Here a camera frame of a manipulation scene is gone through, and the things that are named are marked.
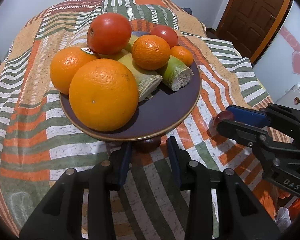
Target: door frame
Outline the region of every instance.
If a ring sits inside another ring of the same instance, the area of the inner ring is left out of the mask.
[[[230,11],[230,8],[232,6],[232,3],[234,2],[234,0],[229,0],[228,4],[226,6],[226,9],[222,15],[222,18],[219,22],[219,25],[217,27],[216,33],[215,35],[218,36],[221,28],[223,27],[223,24],[226,20],[226,17]],[[275,31],[277,30],[278,26],[280,25],[284,14],[289,6],[290,0],[284,0],[282,3],[282,6],[280,8],[280,11],[276,17],[276,19],[274,20],[270,30],[268,31],[268,33],[266,34],[266,36],[264,37],[263,41],[260,43],[259,47],[256,49],[256,51],[253,53],[253,55],[250,58],[250,62],[253,63],[258,57],[259,55],[262,53],[262,51],[264,50],[264,48],[266,47],[266,45],[268,44],[268,42],[270,41],[270,39],[272,38],[272,36],[274,35]]]
[[[227,6],[226,6],[226,9],[225,9],[225,11],[223,12],[223,15],[222,15],[222,17],[221,17],[221,20],[220,20],[220,22],[219,22],[219,25],[218,25],[218,27],[217,27],[217,29],[216,29],[216,33],[215,33],[216,36],[218,36],[221,27],[222,27],[223,24],[225,23],[226,17],[227,17],[227,15],[228,15],[229,11],[230,11],[230,8],[231,8],[233,2],[234,2],[234,0],[229,0],[229,1],[228,1],[228,4],[227,4]]]

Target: wooden door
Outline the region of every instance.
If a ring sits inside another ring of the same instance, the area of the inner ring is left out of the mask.
[[[269,32],[283,2],[233,0],[218,26],[218,38],[231,41],[243,57],[250,58]]]

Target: pink heart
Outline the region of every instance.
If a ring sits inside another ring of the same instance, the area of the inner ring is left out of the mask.
[[[300,75],[300,52],[294,51],[292,53],[292,72]]]

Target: red tomato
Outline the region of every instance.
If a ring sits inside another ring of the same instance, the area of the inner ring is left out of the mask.
[[[100,54],[113,54],[126,46],[131,37],[131,25],[126,17],[117,13],[97,16],[90,24],[87,43]]]
[[[150,34],[163,38],[169,44],[170,48],[178,45],[178,35],[169,26],[158,25]]]

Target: blue gripper pad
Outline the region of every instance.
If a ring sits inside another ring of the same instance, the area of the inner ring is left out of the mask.
[[[242,122],[258,128],[270,125],[270,121],[265,112],[234,105],[229,105],[226,110],[234,114],[234,120],[237,122]]]

